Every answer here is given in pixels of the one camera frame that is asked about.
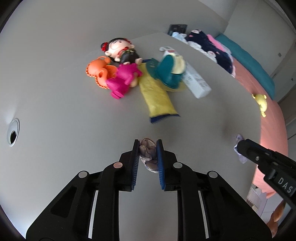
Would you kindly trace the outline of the grey patterned cloth flower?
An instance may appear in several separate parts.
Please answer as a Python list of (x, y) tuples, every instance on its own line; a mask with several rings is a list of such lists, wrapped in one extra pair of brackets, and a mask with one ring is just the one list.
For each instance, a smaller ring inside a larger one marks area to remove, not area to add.
[(147, 170), (152, 173), (159, 172), (156, 143), (150, 138), (143, 138), (140, 141), (139, 158)]

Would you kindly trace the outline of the orange carrot pumpkin toy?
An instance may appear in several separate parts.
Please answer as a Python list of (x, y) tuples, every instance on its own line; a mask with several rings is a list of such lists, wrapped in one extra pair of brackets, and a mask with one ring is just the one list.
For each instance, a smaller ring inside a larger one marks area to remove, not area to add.
[(91, 61), (85, 70), (87, 76), (93, 77), (96, 84), (103, 89), (109, 89), (106, 80), (114, 78), (117, 72), (117, 67), (111, 65), (111, 59), (107, 56), (100, 56)]

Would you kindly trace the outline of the red-bun doll figure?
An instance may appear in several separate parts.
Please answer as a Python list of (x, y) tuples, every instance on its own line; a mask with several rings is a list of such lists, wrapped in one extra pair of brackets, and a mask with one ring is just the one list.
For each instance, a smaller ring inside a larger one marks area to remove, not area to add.
[(113, 62), (124, 65), (132, 63), (140, 65), (142, 63), (142, 58), (135, 50), (135, 46), (126, 38), (114, 38), (109, 42), (102, 43), (100, 48)]

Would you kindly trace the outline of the pink bed sheet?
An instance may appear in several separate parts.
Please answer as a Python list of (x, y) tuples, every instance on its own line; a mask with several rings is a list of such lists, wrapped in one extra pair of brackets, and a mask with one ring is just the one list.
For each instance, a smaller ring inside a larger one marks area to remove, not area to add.
[(253, 75), (236, 59), (233, 59), (236, 79), (251, 94), (264, 94), (267, 97), (266, 117), (261, 117), (260, 145), (267, 149), (288, 155), (287, 129), (278, 103), (272, 100)]

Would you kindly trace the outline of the brown capybara plush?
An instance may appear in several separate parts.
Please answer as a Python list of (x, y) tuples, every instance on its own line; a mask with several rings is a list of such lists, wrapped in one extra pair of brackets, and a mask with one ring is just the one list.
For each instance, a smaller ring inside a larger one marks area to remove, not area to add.
[(276, 207), (275, 211), (272, 213), (270, 220), (266, 223), (271, 231), (272, 237), (274, 237), (278, 231), (278, 222), (283, 215), (286, 202), (284, 200)]

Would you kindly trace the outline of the yellow tissue pack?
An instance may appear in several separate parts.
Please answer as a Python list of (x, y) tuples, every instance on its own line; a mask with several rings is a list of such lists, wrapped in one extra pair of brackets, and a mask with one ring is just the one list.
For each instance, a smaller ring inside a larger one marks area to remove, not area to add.
[(142, 76), (139, 78), (138, 84), (149, 109), (150, 122), (156, 123), (170, 116), (179, 116), (167, 92), (148, 73), (146, 64), (140, 64), (139, 69)]

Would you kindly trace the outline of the yellow plush duck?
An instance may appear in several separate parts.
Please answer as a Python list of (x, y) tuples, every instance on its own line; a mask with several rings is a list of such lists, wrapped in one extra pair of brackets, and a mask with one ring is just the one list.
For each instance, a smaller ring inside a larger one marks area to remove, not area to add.
[(259, 110), (261, 115), (265, 118), (266, 114), (265, 112), (267, 111), (267, 96), (265, 94), (253, 94), (252, 97), (255, 99), (257, 104), (259, 105)]

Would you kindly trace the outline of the white thermometer box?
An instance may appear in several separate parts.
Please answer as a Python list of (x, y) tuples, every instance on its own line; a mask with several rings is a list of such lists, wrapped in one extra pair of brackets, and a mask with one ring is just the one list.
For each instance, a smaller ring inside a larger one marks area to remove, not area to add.
[(178, 64), (185, 67), (182, 81), (197, 99), (205, 97), (211, 92), (211, 87), (203, 77), (175, 49), (171, 47), (160, 47), (159, 50), (164, 53), (163, 57), (172, 55), (177, 58)]

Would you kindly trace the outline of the pink plastic toy figure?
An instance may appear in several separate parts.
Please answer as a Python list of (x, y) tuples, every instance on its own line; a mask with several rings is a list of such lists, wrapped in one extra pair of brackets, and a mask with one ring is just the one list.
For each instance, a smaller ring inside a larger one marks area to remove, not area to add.
[(115, 99), (123, 98), (135, 78), (141, 76), (142, 72), (136, 63), (120, 64), (115, 77), (106, 80), (107, 87), (111, 90), (111, 96)]

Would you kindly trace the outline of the teal pillow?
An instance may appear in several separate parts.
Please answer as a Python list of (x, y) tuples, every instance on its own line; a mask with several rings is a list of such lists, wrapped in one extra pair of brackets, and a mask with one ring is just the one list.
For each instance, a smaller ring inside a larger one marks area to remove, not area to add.
[(215, 40), (231, 51), (231, 55), (247, 69), (267, 92), (269, 97), (275, 98), (275, 83), (263, 67), (246, 50), (226, 35), (220, 34)]

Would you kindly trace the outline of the navy patterned blanket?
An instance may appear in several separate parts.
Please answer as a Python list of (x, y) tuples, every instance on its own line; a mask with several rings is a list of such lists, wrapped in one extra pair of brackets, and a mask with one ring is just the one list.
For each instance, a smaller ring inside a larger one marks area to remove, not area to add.
[(202, 49), (206, 52), (217, 51), (218, 49), (209, 41), (207, 35), (201, 30), (192, 30), (187, 37), (187, 41), (193, 41), (202, 46)]

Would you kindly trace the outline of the pink folded clothes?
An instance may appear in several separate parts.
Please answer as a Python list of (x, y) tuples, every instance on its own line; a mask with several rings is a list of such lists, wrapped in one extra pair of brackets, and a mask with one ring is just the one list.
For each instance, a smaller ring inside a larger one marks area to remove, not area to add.
[(218, 49), (215, 51), (217, 63), (224, 68), (233, 77), (236, 76), (234, 59), (229, 48), (224, 46), (218, 40), (214, 39), (212, 35), (207, 34), (209, 41)]

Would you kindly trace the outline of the black wall socket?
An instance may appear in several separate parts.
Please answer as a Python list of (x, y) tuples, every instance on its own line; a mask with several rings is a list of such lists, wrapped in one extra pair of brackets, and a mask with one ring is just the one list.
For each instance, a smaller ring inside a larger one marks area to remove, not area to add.
[(169, 26), (168, 35), (172, 35), (174, 32), (177, 32), (179, 34), (185, 34), (187, 30), (186, 24), (171, 24)]

